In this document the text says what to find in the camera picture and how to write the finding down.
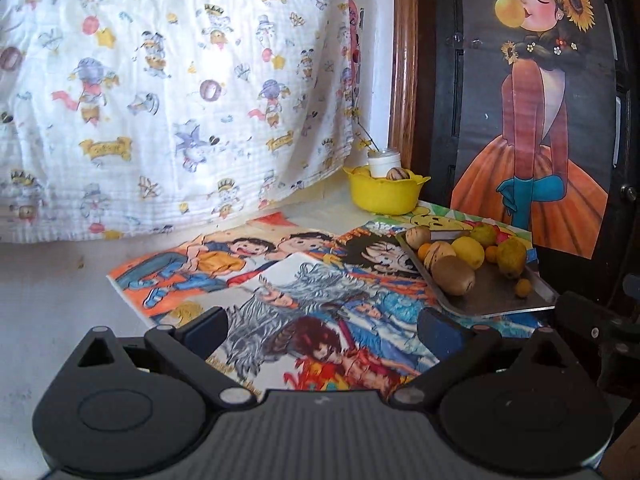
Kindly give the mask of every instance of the screw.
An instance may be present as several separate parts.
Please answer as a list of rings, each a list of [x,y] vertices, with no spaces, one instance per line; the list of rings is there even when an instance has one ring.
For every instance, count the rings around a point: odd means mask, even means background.
[[[420,404],[424,400],[424,393],[418,388],[409,386],[396,391],[394,399],[401,404]]]
[[[245,404],[252,398],[252,393],[244,388],[227,388],[220,392],[220,400],[236,406]]]

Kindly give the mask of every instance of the door knob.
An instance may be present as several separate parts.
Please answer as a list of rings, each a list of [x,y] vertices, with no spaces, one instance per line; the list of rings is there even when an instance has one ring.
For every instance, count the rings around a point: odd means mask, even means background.
[[[636,191],[636,188],[631,184],[625,184],[624,186],[622,186],[620,188],[620,193],[622,193],[622,197],[630,203],[635,202],[638,198],[638,192]]]

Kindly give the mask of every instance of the orange skirt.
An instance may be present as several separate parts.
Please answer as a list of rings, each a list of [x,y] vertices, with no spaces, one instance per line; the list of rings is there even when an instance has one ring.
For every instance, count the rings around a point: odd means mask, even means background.
[[[451,208],[469,215],[511,224],[511,217],[495,189],[513,177],[514,147],[502,136],[476,156],[453,190]],[[540,146],[534,178],[552,174],[551,150]],[[607,193],[581,168],[569,161],[566,195],[557,202],[531,204],[533,243],[591,258],[607,207]]]

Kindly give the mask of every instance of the triangular hole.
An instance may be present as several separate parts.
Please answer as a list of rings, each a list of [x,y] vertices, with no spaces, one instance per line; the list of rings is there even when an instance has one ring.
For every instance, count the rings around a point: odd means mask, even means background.
[[[89,366],[108,365],[114,361],[113,355],[109,352],[107,343],[102,339],[95,339],[85,352],[84,356],[82,356],[82,359],[80,359],[80,364],[78,366],[85,368]]]
[[[533,356],[533,362],[543,366],[566,368],[556,345],[551,341],[545,341],[538,347],[538,350],[536,350],[536,353]]]

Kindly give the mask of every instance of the yellow plastic basket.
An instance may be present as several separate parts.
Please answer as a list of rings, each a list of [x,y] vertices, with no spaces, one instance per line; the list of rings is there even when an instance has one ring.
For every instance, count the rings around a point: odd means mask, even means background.
[[[413,211],[422,186],[431,179],[409,171],[410,180],[387,180],[368,174],[354,174],[354,169],[357,168],[343,168],[349,175],[353,203],[365,211],[383,215],[403,215]]]

